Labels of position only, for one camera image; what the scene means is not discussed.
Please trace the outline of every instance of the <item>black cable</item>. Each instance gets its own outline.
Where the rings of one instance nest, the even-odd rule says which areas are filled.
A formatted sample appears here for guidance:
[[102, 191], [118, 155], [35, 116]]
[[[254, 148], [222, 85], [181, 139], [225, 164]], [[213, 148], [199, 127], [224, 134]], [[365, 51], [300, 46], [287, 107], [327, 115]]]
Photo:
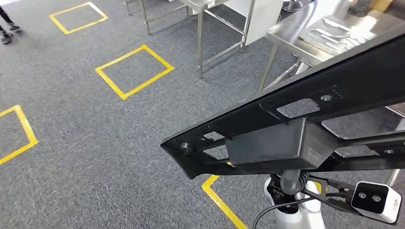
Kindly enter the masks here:
[[294, 202], [291, 202], [291, 203], [279, 204], [279, 205], [274, 205], [274, 206], [268, 207], [268, 208], [264, 209], [262, 212], [260, 212], [256, 216], [256, 219], [255, 219], [255, 222], [253, 223], [252, 229], [256, 229], [257, 223], [259, 222], [260, 218], [262, 218], [269, 211], [272, 211], [272, 210], [277, 209], [277, 208], [285, 207], [285, 206], [288, 206], [288, 205], [300, 204], [300, 203], [310, 201], [310, 200], [313, 200], [313, 199], [315, 199], [315, 198], [314, 197], [309, 197], [309, 198], [300, 199], [300, 200], [297, 200], [297, 201], [294, 201]]

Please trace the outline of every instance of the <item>black shoe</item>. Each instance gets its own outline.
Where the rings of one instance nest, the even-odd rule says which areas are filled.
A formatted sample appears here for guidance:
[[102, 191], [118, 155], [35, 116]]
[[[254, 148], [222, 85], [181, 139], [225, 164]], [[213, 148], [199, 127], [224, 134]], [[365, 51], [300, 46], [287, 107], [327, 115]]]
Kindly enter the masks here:
[[3, 34], [3, 35], [1, 35], [1, 37], [0, 37], [0, 41], [1, 41], [1, 43], [3, 43], [3, 44], [10, 44], [11, 42], [12, 42], [12, 34], [8, 34], [8, 33], [6, 33], [6, 34]]
[[17, 32], [17, 31], [19, 31], [20, 30], [20, 27], [19, 26], [16, 26], [16, 25], [11, 25], [10, 26], [10, 31], [12, 31], [12, 32]]

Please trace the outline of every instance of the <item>yellow tape square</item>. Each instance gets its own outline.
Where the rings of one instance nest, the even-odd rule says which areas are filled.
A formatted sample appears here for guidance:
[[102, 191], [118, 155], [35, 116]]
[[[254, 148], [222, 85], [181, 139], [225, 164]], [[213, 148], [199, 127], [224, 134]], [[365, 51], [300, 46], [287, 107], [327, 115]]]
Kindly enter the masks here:
[[26, 144], [25, 146], [17, 149], [14, 152], [11, 152], [10, 154], [8, 154], [7, 156], [3, 157], [0, 159], [0, 165], [6, 163], [8, 160], [12, 159], [13, 157], [21, 154], [22, 152], [24, 152], [25, 150], [33, 147], [34, 145], [36, 145], [38, 143], [34, 132], [31, 129], [30, 124], [28, 123], [27, 118], [25, 117], [24, 112], [21, 109], [20, 105], [15, 105], [5, 111], [0, 112], [0, 118], [2, 116], [5, 116], [11, 112], [15, 112], [17, 114], [18, 120], [21, 123], [22, 128], [24, 129], [25, 134], [27, 135], [28, 138], [28, 144]]
[[[66, 13], [66, 12], [68, 12], [68, 11], [75, 10], [75, 9], [80, 8], [80, 7], [83, 7], [83, 6], [90, 6], [90, 7], [93, 8], [97, 13], [99, 13], [99, 14], [102, 16], [102, 18], [101, 18], [100, 20], [97, 20], [97, 21], [88, 23], [88, 24], [86, 24], [86, 25], [84, 25], [84, 26], [81, 26], [81, 27], [79, 27], [79, 28], [72, 29], [72, 30], [69, 30], [69, 31], [68, 31], [68, 30], [56, 19], [56, 17], [55, 17], [55, 16], [57, 16], [57, 15], [59, 15], [59, 14]], [[84, 28], [90, 27], [90, 26], [92, 26], [92, 25], [95, 25], [95, 24], [97, 24], [97, 23], [99, 23], [99, 22], [105, 21], [108, 17], [107, 17], [107, 15], [105, 15], [97, 6], [95, 6], [92, 2], [89, 1], [89, 2], [86, 2], [86, 3], [81, 4], [81, 5], [79, 5], [79, 6], [75, 6], [75, 7], [72, 7], [72, 8], [69, 8], [69, 9], [67, 9], [67, 10], [63, 10], [63, 11], [57, 12], [57, 13], [53, 13], [53, 14], [49, 15], [49, 18], [50, 18], [50, 19], [56, 24], [56, 26], [57, 26], [60, 30], [62, 30], [65, 34], [70, 34], [70, 33], [72, 33], [72, 32], [76, 32], [76, 31], [79, 31], [79, 30], [81, 30], [81, 29], [84, 29]]]
[[[117, 85], [103, 72], [104, 68], [107, 68], [108, 66], [111, 66], [115, 63], [120, 62], [121, 60], [130, 57], [134, 54], [136, 54], [137, 52], [141, 51], [141, 50], [145, 50], [147, 51], [150, 55], [152, 55], [156, 60], [158, 60], [161, 64], [163, 64], [166, 69], [163, 70], [162, 72], [160, 72], [159, 74], [153, 76], [152, 78], [148, 79], [147, 81], [143, 82], [141, 85], [135, 87], [134, 89], [130, 90], [129, 92], [125, 93], [123, 92], [121, 89], [119, 89], [117, 87]], [[163, 77], [164, 75], [166, 75], [167, 73], [173, 71], [174, 67], [171, 66], [169, 63], [167, 63], [164, 59], [162, 59], [160, 56], [158, 56], [154, 51], [152, 51], [148, 46], [146, 45], [141, 45], [139, 48], [111, 61], [108, 62], [100, 67], [96, 68], [96, 72], [101, 76], [101, 78], [104, 79], [104, 81], [118, 94], [118, 96], [122, 99], [125, 100], [128, 97], [130, 97], [131, 95], [135, 94], [136, 92], [140, 91], [141, 89], [143, 89], [144, 87], [148, 86], [149, 84], [153, 83], [154, 81], [158, 80], [159, 78]]]

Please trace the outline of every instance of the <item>white camera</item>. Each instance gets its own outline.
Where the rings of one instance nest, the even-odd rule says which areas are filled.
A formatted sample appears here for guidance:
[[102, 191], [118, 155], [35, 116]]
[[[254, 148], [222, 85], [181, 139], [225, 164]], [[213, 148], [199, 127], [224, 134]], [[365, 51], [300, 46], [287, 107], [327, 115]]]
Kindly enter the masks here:
[[388, 185], [360, 181], [351, 206], [360, 214], [386, 223], [396, 223], [402, 196]]

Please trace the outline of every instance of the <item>stainless steel countertop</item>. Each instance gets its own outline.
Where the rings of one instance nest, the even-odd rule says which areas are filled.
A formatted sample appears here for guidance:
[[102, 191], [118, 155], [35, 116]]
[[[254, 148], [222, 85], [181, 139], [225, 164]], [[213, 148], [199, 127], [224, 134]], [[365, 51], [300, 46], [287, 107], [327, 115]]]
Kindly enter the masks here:
[[399, 116], [405, 118], [405, 103], [391, 105], [387, 108], [397, 113]]
[[208, 8], [208, 5], [215, 2], [215, 5], [224, 4], [230, 0], [180, 0], [186, 6], [191, 7], [197, 12], [202, 12]]
[[348, 13], [350, 3], [350, 0], [314, 1], [271, 27], [267, 31], [266, 38], [280, 47], [288, 49], [308, 63], [317, 65], [333, 56], [306, 43], [298, 36], [306, 27], [325, 16], [333, 15], [365, 31], [370, 31], [376, 36], [405, 24], [405, 21], [401, 19], [375, 10], [370, 11], [368, 16], [363, 18], [352, 16]]

